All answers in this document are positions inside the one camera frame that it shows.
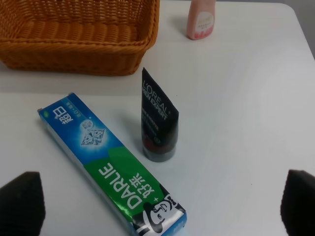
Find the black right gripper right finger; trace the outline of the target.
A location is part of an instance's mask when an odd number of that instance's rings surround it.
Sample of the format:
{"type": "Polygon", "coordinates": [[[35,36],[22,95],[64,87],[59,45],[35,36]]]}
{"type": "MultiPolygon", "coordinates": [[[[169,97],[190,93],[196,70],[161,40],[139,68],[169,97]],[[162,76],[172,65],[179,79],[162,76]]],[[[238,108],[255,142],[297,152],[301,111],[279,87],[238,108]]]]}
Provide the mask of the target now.
{"type": "Polygon", "coordinates": [[[280,207],[289,236],[315,234],[315,177],[303,170],[289,170],[280,207]]]}

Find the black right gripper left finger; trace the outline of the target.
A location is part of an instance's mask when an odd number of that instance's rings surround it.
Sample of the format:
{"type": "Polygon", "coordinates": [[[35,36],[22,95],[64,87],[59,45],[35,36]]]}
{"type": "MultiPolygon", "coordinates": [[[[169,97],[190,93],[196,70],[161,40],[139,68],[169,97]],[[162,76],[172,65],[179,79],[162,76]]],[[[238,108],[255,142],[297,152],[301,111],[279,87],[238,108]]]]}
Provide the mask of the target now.
{"type": "Polygon", "coordinates": [[[0,188],[2,236],[38,236],[45,216],[39,172],[25,172],[0,188]]]}

